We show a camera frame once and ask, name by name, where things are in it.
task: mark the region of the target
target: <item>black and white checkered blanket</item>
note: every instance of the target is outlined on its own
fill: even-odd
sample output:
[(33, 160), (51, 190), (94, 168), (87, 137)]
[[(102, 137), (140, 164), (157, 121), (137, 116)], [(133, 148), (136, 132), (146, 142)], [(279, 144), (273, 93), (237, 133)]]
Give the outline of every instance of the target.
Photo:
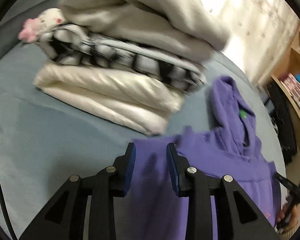
[(120, 41), (82, 26), (59, 25), (37, 41), (46, 55), (61, 65), (86, 65), (142, 73), (182, 92), (202, 83), (197, 65), (174, 54), (130, 41)]

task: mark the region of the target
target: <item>white stuffed animal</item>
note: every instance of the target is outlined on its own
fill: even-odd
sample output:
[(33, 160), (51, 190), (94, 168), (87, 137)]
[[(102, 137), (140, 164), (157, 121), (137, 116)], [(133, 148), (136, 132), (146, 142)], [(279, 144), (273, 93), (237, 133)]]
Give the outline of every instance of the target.
[(50, 8), (43, 11), (35, 19), (27, 19), (22, 31), (18, 34), (19, 40), (24, 43), (35, 42), (43, 33), (51, 31), (60, 24), (67, 23), (60, 9)]

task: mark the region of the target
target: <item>gray bed sheet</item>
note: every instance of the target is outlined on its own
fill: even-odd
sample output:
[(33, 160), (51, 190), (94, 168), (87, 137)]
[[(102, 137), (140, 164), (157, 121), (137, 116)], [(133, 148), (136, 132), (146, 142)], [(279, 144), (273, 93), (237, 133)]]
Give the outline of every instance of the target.
[[(15, 46), (0, 60), (0, 180), (13, 227), (19, 237), (48, 199), (72, 174), (96, 174), (124, 154), (132, 138), (145, 136), (85, 113), (54, 99), (32, 85), (46, 56), (34, 44)], [(285, 175), (280, 144), (260, 98), (244, 73), (221, 53), (204, 63), (207, 84), (187, 96), (182, 110), (172, 116), (167, 134), (216, 126), (209, 93), (219, 75), (233, 77), (257, 116), (262, 153)], [(286, 195), (282, 188), (282, 199)], [(117, 239), (129, 212), (124, 200), (115, 200)], [(0, 224), (5, 231), (0, 209)]]

